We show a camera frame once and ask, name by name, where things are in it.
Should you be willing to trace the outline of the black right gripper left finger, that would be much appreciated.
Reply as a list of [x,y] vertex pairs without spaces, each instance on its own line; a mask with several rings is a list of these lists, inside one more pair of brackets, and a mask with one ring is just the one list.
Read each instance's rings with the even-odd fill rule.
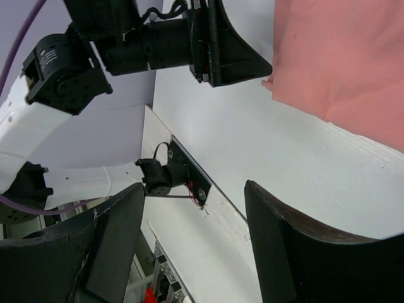
[[24,239],[1,241],[1,302],[123,302],[145,204],[141,183]]

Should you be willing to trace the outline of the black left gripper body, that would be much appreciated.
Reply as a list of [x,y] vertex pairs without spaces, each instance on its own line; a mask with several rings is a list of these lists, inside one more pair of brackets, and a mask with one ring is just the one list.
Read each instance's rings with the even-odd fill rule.
[[73,36],[88,55],[90,42],[113,76],[189,66],[198,82],[217,85],[206,1],[174,1],[166,13],[143,14],[136,1],[65,1]]

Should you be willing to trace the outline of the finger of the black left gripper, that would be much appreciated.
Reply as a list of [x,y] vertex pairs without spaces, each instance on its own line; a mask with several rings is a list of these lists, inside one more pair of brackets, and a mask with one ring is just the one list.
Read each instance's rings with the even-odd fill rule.
[[208,1],[210,85],[228,86],[269,76],[272,65],[234,29],[222,1]]

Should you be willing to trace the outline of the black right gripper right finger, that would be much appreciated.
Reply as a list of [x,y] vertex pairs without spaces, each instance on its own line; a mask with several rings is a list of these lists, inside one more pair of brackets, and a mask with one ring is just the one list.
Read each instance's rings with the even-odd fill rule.
[[402,235],[336,229],[250,180],[244,197],[264,302],[403,301]]

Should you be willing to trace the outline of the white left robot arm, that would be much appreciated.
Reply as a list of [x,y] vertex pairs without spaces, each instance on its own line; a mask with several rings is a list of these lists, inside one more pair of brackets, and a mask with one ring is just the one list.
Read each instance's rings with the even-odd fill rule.
[[65,1],[65,31],[41,38],[1,104],[1,224],[71,211],[133,182],[129,107],[83,117],[113,93],[111,76],[183,67],[212,87],[268,76],[221,1]]

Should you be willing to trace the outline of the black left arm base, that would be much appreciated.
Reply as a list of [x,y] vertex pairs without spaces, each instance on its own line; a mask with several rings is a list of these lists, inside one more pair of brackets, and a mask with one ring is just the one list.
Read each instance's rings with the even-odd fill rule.
[[158,149],[162,145],[167,147],[166,170],[170,172],[172,188],[185,185],[193,203],[203,209],[213,185],[212,179],[174,135],[169,142],[157,145],[154,159],[157,159]]

